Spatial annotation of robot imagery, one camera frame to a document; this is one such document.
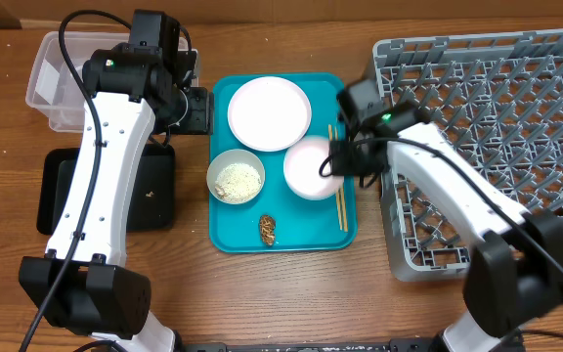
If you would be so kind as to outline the small pink bowl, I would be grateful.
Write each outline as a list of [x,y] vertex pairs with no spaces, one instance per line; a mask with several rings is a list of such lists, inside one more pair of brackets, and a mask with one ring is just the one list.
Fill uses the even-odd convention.
[[329,156],[329,140],[322,136],[307,136],[290,147],[283,162],[286,184],[298,196],[322,200],[334,195],[343,185],[342,176],[323,177],[320,167]]

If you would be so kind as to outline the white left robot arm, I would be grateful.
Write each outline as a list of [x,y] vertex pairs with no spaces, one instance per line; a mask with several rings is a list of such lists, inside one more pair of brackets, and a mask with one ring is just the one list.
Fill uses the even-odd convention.
[[151,310],[151,282],[126,268],[126,225],[143,150],[155,134],[209,135],[213,97],[192,84],[188,31],[160,11],[138,10],[129,38],[93,53],[71,75],[85,101],[81,146],[65,207],[40,257],[19,281],[46,321],[113,351],[180,351]]

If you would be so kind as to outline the pink round plate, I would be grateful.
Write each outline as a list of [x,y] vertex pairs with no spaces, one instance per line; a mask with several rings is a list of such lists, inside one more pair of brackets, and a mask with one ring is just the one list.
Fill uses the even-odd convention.
[[259,152],[285,150],[301,140],[312,120],[306,93],[295,83],[263,76],[241,85],[230,99],[228,123],[234,136]]

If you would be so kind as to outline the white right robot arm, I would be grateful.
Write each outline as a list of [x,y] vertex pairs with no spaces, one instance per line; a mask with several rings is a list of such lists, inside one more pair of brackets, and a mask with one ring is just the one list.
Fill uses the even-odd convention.
[[563,304],[563,221],[529,211],[482,177],[442,136],[427,112],[390,108],[369,79],[336,96],[346,137],[321,166],[356,176],[363,188],[392,172],[412,181],[468,247],[466,311],[440,332],[434,351],[499,351],[523,326]]

